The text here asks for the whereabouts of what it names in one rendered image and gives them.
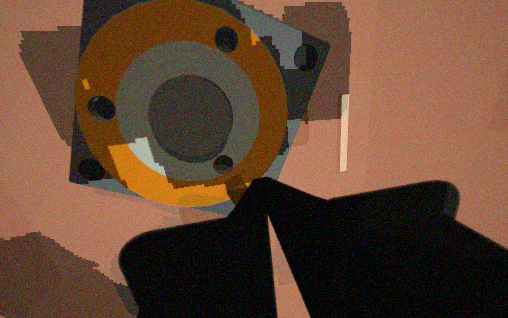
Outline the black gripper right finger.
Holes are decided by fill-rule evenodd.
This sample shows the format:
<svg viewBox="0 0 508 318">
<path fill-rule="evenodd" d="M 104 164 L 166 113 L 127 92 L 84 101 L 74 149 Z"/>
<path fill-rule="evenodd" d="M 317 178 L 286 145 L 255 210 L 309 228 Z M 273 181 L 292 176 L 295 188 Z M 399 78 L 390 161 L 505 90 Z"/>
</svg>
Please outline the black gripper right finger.
<svg viewBox="0 0 508 318">
<path fill-rule="evenodd" d="M 355 233 L 442 215 L 455 219 L 460 202 L 456 186 L 440 180 L 329 200 L 261 180 L 267 214 L 310 318 L 347 318 Z"/>
</svg>

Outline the orange round plate with holes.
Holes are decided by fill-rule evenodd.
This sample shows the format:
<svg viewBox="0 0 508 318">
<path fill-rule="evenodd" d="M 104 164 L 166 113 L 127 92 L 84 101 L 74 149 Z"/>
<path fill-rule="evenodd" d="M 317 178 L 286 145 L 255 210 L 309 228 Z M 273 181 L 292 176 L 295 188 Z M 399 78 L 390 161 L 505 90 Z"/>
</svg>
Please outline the orange round plate with holes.
<svg viewBox="0 0 508 318">
<path fill-rule="evenodd" d="M 235 37 L 233 52 L 216 46 L 221 31 Z M 227 140 L 203 157 L 171 152 L 149 123 L 155 90 L 183 75 L 215 84 L 231 108 Z M 110 120 L 95 108 L 103 96 L 116 109 Z M 113 16 L 80 59 L 74 97 L 78 125 L 102 167 L 140 196 L 180 207 L 230 199 L 236 206 L 277 157 L 288 118 L 286 90 L 268 48 L 223 9 L 195 0 L 152 0 Z M 222 155 L 232 159 L 223 171 L 214 166 Z"/>
</svg>

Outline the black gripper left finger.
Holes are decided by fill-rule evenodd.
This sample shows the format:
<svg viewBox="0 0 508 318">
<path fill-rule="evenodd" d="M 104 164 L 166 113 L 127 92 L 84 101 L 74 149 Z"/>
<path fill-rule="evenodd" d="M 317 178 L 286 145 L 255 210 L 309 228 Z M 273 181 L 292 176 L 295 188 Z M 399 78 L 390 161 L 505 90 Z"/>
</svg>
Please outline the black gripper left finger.
<svg viewBox="0 0 508 318">
<path fill-rule="evenodd" d="M 264 184 L 252 180 L 224 218 L 141 233 L 119 254 L 140 310 L 150 295 L 251 276 L 261 318 L 278 318 Z"/>
</svg>

